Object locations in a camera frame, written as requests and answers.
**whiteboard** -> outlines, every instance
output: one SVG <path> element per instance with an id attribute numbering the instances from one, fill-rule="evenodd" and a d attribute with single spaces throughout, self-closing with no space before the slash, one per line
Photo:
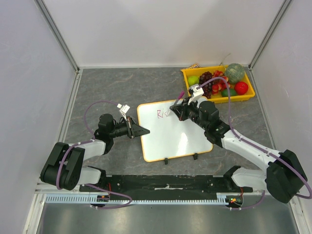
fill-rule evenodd
<path id="1" fill-rule="evenodd" d="M 201 97 L 198 103 L 206 100 Z M 143 157 L 147 162 L 200 154 L 213 149 L 202 128 L 189 119 L 179 121 L 175 113 L 169 112 L 174 102 L 147 103 L 137 108 L 139 125 L 151 131 L 141 136 Z"/>

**melon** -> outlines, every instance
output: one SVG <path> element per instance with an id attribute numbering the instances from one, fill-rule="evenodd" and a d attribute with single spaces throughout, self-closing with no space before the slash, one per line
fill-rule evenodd
<path id="1" fill-rule="evenodd" d="M 229 78 L 231 84 L 236 84 L 244 78 L 245 69 L 238 63 L 231 63 L 226 68 L 224 75 Z"/>

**green fruit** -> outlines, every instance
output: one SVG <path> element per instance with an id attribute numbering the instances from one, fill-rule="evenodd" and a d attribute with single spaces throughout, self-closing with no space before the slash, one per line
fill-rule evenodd
<path id="1" fill-rule="evenodd" d="M 187 82 L 189 86 L 199 84 L 199 77 L 198 76 L 190 76 L 187 78 Z"/>
<path id="2" fill-rule="evenodd" d="M 228 96 L 228 89 L 223 90 L 223 91 L 221 92 L 221 95 L 222 95 L 223 97 L 227 97 L 227 96 Z M 231 95 L 231 97 L 237 96 L 237 92 L 236 92 L 234 89 L 230 89 L 230 95 Z"/>
<path id="3" fill-rule="evenodd" d="M 225 70 L 224 75 L 229 78 L 231 84 L 236 84 L 245 76 L 245 69 L 238 63 L 231 63 Z"/>

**yellow tray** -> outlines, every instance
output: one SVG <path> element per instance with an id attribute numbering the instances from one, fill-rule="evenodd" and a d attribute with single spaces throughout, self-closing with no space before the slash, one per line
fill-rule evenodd
<path id="1" fill-rule="evenodd" d="M 216 67 L 200 67 L 200 68 L 182 70 L 187 90 L 189 90 L 189 84 L 187 82 L 187 77 L 200 76 L 204 72 L 211 72 L 213 74 L 216 70 L 221 71 L 221 72 L 225 72 L 226 67 L 227 67 L 227 65 L 226 66 L 216 66 Z M 238 96 L 231 97 L 231 101 L 245 101 L 245 100 L 248 100 L 248 99 L 255 96 L 254 89 L 253 89 L 246 73 L 245 73 L 244 78 L 241 81 L 248 84 L 248 91 L 244 95 L 238 95 Z M 228 99 L 229 99 L 228 97 L 222 97 L 221 92 L 219 92 L 218 95 L 211 95 L 211 99 L 208 99 L 208 100 L 213 101 L 214 103 L 224 103 L 224 102 L 228 102 Z"/>

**gray table surface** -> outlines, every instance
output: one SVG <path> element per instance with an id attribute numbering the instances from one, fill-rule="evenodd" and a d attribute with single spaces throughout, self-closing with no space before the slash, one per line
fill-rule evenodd
<path id="1" fill-rule="evenodd" d="M 180 68 L 84 69 L 66 142 L 75 143 L 91 138 L 84 126 L 83 114 L 95 101 L 114 100 L 127 104 L 131 107 L 127 114 L 137 118 L 140 104 L 176 99 L 181 90 L 186 90 L 186 86 Z M 228 104 L 216 106 L 221 119 L 227 123 Z M 241 134 L 265 146 L 272 146 L 257 97 L 233 102 L 231 107 L 233 126 Z M 104 113 L 120 118 L 115 106 L 96 104 L 87 114 L 87 122 L 93 130 L 97 129 L 98 119 Z M 256 169 L 243 157 L 217 146 L 209 153 L 200 154 L 198 160 L 185 156 L 170 159 L 169 164 L 164 165 L 163 161 L 144 161 L 140 138 L 122 136 L 115 138 L 114 142 L 107 155 L 91 158 L 84 165 L 105 169 L 108 174 L 121 175 L 222 175 L 234 165 Z"/>

